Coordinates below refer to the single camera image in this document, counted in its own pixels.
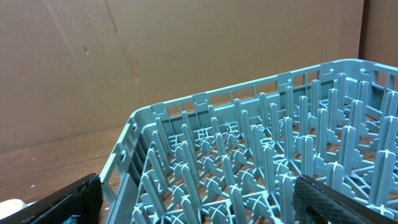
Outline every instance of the teal object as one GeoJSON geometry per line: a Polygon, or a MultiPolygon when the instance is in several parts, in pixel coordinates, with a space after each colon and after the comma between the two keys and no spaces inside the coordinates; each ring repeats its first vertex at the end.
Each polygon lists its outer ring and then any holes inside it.
{"type": "Polygon", "coordinates": [[[292,223],[300,174],[397,218],[398,199],[389,197],[398,194],[396,78],[398,68],[345,59],[139,109],[100,175],[109,202],[106,223],[254,223],[259,217],[292,223]],[[318,77],[309,80],[313,72],[318,77]],[[378,83],[382,73],[385,86],[378,83]],[[302,76],[303,85],[294,86],[302,76]],[[259,92],[266,83],[277,91],[259,92]],[[251,98],[233,98],[247,88],[251,98]],[[211,105],[210,98],[225,94],[229,103],[211,105]],[[183,111],[186,103],[193,112],[183,111]],[[170,117],[173,106],[180,116],[170,117]],[[363,144],[361,138],[372,140],[363,144]],[[338,150],[329,151],[329,144],[338,150]],[[115,169],[116,193],[109,186],[115,169]],[[165,194],[172,194],[170,205],[165,194]]]}

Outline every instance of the dish rack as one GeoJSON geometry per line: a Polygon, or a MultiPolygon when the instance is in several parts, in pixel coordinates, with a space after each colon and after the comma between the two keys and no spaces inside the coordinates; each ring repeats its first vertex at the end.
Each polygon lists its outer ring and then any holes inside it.
{"type": "Polygon", "coordinates": [[[300,174],[397,218],[397,77],[336,60],[133,112],[106,223],[293,223],[300,174]]]}

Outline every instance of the light blue crate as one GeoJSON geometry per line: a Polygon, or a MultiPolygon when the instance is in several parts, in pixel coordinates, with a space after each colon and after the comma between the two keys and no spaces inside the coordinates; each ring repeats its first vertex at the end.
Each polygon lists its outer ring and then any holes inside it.
{"type": "Polygon", "coordinates": [[[133,112],[101,173],[110,207],[106,223],[254,223],[260,217],[292,223],[300,174],[397,218],[398,199],[390,197],[398,194],[397,76],[398,68],[337,60],[133,112]],[[317,79],[310,82],[313,72],[317,79]],[[385,86],[378,84],[380,75],[385,86]],[[294,86],[295,77],[303,77],[302,86],[294,86]],[[273,82],[275,93],[257,91],[273,82]],[[233,98],[247,88],[252,98],[233,98]],[[211,97],[225,94],[229,103],[210,105],[211,97]],[[194,112],[182,111],[185,103],[193,103],[194,112]],[[180,116],[170,117],[173,106],[180,116]],[[338,150],[328,150],[329,144],[338,150]],[[115,169],[116,193],[109,186],[115,169]],[[206,189],[204,198],[199,188],[206,189]],[[168,206],[164,194],[172,195],[168,206]]]}

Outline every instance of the brown wooden surface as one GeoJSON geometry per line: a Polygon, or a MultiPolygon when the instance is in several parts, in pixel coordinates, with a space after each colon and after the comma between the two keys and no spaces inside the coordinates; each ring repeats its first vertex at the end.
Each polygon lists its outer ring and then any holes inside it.
{"type": "MultiPolygon", "coordinates": [[[[121,131],[122,127],[118,127],[39,146],[1,152],[0,201],[18,198],[26,203],[35,202],[86,174],[100,173],[121,131]]],[[[369,144],[370,140],[362,138],[361,142],[369,144]]],[[[335,147],[331,145],[329,150],[334,151],[335,147]]],[[[364,159],[374,158],[374,153],[363,155],[364,159]]],[[[260,184],[263,182],[261,178],[257,181],[260,184]]],[[[109,183],[116,189],[118,176],[112,175],[109,183]]],[[[199,188],[201,198],[205,196],[205,191],[205,188],[199,188]]],[[[171,203],[171,198],[171,194],[163,195],[166,206],[171,203]]],[[[104,201],[100,213],[101,223],[108,214],[107,208],[109,205],[104,201]]],[[[250,218],[251,212],[247,211],[247,214],[250,218]]],[[[260,219],[256,223],[268,223],[267,221],[260,219]]],[[[209,217],[205,218],[205,223],[211,223],[209,217]]]]}

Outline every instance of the brown cardboard wall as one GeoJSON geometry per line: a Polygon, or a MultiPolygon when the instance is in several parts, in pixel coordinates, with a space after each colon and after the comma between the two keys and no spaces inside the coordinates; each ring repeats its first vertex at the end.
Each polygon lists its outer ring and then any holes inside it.
{"type": "Polygon", "coordinates": [[[358,56],[363,1],[0,2],[0,150],[358,56]]]}
{"type": "Polygon", "coordinates": [[[362,57],[398,67],[398,1],[368,1],[367,4],[362,57]]]}

